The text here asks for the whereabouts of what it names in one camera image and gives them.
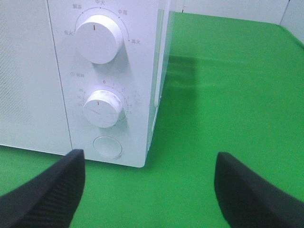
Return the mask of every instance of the black plastic claw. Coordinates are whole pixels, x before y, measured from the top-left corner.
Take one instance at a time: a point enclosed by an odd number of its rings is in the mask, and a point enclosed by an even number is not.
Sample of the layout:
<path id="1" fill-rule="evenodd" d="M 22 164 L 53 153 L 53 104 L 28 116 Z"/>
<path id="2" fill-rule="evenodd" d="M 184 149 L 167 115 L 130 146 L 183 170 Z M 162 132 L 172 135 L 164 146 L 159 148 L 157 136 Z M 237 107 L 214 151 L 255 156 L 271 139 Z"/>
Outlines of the black plastic claw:
<path id="1" fill-rule="evenodd" d="M 0 227 L 67 228 L 84 185 L 84 151 L 72 150 L 40 175 L 0 197 Z"/>
<path id="2" fill-rule="evenodd" d="M 304 228 L 304 203 L 227 152 L 218 153 L 215 193 L 232 228 Z"/>

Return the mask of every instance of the green surface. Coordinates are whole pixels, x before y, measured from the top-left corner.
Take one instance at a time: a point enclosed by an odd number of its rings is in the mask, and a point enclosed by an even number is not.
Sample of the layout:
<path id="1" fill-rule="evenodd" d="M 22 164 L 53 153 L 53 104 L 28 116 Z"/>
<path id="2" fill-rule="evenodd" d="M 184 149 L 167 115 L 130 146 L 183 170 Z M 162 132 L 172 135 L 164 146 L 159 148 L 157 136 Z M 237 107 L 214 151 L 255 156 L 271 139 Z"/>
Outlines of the green surface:
<path id="1" fill-rule="evenodd" d="M 303 62 L 280 26 L 176 14 L 146 165 L 86 161 L 71 228 L 228 228 L 213 190 L 219 151 L 304 200 Z M 59 158 L 0 147 L 0 193 Z"/>

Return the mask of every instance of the green floor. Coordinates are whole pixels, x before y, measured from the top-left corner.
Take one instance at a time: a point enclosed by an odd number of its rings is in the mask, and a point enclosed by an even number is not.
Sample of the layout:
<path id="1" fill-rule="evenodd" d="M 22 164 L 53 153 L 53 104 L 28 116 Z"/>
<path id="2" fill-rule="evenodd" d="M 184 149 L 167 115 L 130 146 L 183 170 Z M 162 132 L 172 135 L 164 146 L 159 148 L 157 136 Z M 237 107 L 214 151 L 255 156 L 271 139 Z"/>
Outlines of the green floor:
<path id="1" fill-rule="evenodd" d="M 176 14 L 144 168 L 86 161 L 71 228 L 228 228 L 213 190 L 227 151 L 304 200 L 304 45 L 280 26 Z M 0 194 L 57 161 L 0 147 Z"/>

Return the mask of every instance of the microwave oven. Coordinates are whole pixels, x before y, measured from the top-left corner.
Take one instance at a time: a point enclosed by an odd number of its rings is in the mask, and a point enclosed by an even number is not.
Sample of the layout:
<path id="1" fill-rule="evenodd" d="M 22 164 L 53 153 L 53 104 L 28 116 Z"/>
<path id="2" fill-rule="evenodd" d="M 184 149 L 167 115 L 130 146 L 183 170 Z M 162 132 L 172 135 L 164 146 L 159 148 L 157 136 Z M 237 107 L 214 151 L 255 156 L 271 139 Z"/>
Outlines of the microwave oven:
<path id="1" fill-rule="evenodd" d="M 0 144 L 142 167 L 171 9 L 170 0 L 1 0 Z"/>

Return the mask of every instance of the timer knob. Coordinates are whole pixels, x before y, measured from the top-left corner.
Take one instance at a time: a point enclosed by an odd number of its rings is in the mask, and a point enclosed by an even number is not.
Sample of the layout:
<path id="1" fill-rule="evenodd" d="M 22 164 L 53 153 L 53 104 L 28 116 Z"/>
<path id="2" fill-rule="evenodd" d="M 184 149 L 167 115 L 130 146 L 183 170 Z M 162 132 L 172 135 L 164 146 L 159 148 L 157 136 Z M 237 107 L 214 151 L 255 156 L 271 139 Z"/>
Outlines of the timer knob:
<path id="1" fill-rule="evenodd" d="M 121 100 L 106 90 L 93 92 L 86 101 L 83 109 L 84 116 L 97 127 L 114 126 L 123 110 Z"/>
<path id="2" fill-rule="evenodd" d="M 90 16 L 75 33 L 78 51 L 90 62 L 110 62 L 123 45 L 123 34 L 119 26 L 109 17 Z"/>

